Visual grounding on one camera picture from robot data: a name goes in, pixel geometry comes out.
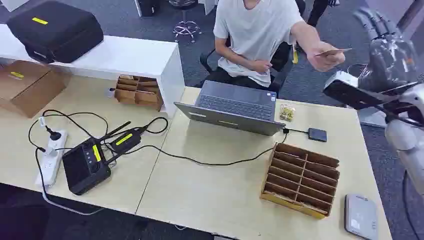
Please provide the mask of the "person's right hand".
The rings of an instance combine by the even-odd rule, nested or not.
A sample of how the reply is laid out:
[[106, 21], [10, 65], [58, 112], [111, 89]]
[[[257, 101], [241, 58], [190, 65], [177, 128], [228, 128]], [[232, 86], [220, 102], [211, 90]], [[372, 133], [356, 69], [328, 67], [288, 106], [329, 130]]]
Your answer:
[[254, 60], [250, 62], [250, 69], [261, 74], [266, 74], [273, 66], [269, 61]]

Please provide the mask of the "person's left hand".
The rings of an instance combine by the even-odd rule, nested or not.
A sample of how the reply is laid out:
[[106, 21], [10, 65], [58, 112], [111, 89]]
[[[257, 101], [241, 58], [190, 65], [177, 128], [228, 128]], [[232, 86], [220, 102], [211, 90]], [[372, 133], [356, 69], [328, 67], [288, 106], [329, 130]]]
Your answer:
[[[324, 54], [322, 53], [336, 50], [335, 54]], [[343, 52], [338, 51], [338, 48], [332, 46], [329, 43], [320, 41], [313, 46], [309, 46], [304, 49], [308, 62], [313, 68], [319, 72], [326, 72], [331, 70], [335, 66], [342, 64], [346, 57]]]

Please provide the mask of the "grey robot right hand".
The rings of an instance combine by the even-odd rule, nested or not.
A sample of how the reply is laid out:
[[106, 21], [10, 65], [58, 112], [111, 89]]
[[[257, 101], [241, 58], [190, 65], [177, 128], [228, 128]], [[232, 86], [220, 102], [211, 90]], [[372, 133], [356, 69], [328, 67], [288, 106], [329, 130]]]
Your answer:
[[369, 63], [358, 77], [359, 89], [380, 93], [424, 82], [418, 74], [414, 44], [393, 21], [368, 7], [353, 15], [370, 38]]

